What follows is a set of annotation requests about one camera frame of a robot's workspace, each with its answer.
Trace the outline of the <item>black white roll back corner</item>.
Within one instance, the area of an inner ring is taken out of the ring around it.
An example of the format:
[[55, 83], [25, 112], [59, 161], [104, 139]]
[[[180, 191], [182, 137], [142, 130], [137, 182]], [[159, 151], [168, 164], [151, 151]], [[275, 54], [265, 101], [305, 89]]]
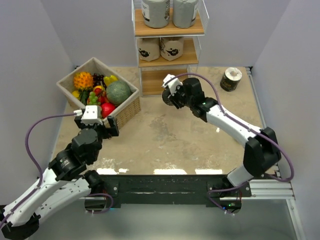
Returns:
[[238, 68], [228, 67], [221, 78], [220, 87], [227, 92], [232, 92], [237, 88], [242, 76], [243, 74]]

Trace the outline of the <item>brown roll edge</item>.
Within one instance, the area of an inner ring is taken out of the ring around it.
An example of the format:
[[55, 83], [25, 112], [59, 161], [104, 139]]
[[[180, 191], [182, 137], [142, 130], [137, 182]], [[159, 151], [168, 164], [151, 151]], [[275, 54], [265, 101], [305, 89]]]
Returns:
[[184, 37], [161, 37], [160, 55], [168, 61], [173, 61], [183, 55]]

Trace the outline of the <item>brown roll table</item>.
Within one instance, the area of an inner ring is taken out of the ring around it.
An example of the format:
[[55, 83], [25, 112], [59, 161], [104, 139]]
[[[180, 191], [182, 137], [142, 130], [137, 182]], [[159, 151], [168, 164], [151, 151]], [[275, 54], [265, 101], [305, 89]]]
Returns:
[[137, 50], [141, 60], [147, 62], [157, 60], [160, 57], [160, 38], [139, 38]]

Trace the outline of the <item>grey roll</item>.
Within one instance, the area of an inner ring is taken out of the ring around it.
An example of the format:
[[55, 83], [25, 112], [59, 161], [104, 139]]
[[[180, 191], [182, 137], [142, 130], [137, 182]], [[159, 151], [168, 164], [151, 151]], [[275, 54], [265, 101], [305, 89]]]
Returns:
[[173, 24], [182, 29], [187, 29], [195, 24], [198, 0], [173, 0]]
[[146, 26], [164, 28], [170, 20], [170, 0], [142, 0], [142, 17]]

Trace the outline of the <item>black white roll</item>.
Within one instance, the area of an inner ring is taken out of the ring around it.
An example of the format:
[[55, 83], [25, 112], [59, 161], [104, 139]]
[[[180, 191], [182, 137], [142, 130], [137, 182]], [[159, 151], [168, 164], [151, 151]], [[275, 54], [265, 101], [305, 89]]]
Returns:
[[172, 102], [173, 100], [173, 95], [171, 94], [171, 91], [169, 88], [165, 88], [161, 94], [163, 102], [167, 106], [174, 106], [174, 103]]

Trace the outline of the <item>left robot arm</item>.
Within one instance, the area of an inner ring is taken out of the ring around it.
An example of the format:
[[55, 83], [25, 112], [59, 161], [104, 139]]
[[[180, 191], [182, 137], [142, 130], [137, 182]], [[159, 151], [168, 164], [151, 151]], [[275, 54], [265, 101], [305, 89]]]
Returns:
[[79, 133], [48, 164], [42, 176], [18, 199], [0, 207], [0, 229], [9, 240], [25, 240], [33, 235], [42, 222], [56, 211], [82, 197], [107, 194], [103, 178], [95, 170], [87, 170], [102, 149], [104, 139], [117, 137], [119, 129], [113, 116], [109, 127], [98, 121], [85, 124], [74, 119]]

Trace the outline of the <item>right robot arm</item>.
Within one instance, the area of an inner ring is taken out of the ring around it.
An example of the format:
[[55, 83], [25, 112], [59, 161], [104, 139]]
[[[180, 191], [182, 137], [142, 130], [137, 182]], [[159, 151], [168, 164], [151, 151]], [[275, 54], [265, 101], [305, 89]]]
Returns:
[[195, 117], [220, 128], [244, 147], [242, 165], [232, 170], [222, 185], [227, 196], [235, 196], [240, 185], [261, 176], [281, 159], [271, 128], [254, 126], [220, 106], [217, 99], [206, 97], [197, 78], [174, 79], [163, 88], [162, 99], [167, 105], [188, 107]]

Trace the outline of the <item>red apple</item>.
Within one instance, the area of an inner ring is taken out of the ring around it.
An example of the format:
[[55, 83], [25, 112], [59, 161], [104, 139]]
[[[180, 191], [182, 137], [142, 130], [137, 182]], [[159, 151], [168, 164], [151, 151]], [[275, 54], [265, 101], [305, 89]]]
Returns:
[[109, 102], [103, 103], [100, 107], [101, 107], [101, 117], [103, 119], [109, 116], [116, 109], [115, 105]]

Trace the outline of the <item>green grape bunch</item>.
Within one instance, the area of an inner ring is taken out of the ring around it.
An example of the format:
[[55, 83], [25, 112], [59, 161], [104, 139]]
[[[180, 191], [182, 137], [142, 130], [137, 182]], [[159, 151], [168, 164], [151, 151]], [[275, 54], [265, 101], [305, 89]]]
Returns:
[[87, 105], [98, 105], [98, 97], [94, 91], [91, 91], [87, 98]]

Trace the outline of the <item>wicker basket with cloth liner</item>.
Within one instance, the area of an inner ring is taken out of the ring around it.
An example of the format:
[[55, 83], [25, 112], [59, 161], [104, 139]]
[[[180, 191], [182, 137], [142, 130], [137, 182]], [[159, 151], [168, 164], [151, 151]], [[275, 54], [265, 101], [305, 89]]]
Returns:
[[129, 120], [131, 120], [136, 114], [141, 111], [141, 103], [139, 97], [139, 90], [132, 83], [120, 76], [116, 71], [102, 63], [97, 58], [93, 57], [84, 64], [78, 66], [75, 70], [65, 76], [63, 79], [57, 82], [58, 88], [66, 96], [67, 101], [74, 108], [83, 109], [87, 106], [87, 99], [90, 92], [95, 92], [98, 97], [98, 105], [100, 106], [100, 118], [103, 122], [107, 120], [101, 116], [101, 105], [109, 102], [106, 94], [106, 85], [97, 85], [91, 90], [77, 90], [74, 87], [73, 79], [74, 75], [79, 72], [89, 72], [93, 74], [100, 74], [104, 76], [114, 75], [118, 78], [118, 81], [126, 82], [129, 85], [131, 95], [121, 105], [115, 105], [116, 109], [109, 115], [113, 116], [117, 120], [117, 126], [122, 128]]

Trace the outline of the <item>green netted melon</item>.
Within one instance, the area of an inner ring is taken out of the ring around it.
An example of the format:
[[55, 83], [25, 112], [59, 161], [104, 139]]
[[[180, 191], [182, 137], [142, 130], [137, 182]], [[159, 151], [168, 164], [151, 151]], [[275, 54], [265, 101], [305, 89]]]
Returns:
[[131, 96], [131, 89], [129, 85], [121, 80], [112, 82], [106, 88], [106, 97], [108, 98], [109, 102], [119, 106], [125, 100], [127, 100]]

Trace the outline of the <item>dark purple grapes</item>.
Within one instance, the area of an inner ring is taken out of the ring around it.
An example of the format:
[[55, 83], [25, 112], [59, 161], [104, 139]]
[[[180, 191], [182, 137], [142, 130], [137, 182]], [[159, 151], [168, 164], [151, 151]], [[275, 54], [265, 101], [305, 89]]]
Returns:
[[104, 84], [104, 75], [103, 74], [97, 74], [97, 73], [94, 73], [92, 75], [92, 78], [93, 78], [93, 87], [96, 87], [96, 86], [105, 86]]

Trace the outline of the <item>orange pineapple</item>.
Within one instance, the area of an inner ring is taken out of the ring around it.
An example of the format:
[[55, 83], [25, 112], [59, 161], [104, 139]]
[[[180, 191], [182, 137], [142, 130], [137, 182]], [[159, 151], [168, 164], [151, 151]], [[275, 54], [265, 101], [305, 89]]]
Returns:
[[76, 90], [92, 90], [94, 85], [93, 76], [86, 71], [77, 72], [73, 77], [73, 85]]

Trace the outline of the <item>yellow bananas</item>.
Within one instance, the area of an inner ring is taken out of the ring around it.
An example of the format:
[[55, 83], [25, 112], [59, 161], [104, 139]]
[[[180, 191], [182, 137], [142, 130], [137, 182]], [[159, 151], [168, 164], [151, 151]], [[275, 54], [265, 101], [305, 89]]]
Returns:
[[105, 76], [103, 82], [108, 87], [111, 83], [118, 81], [118, 78], [115, 75]]

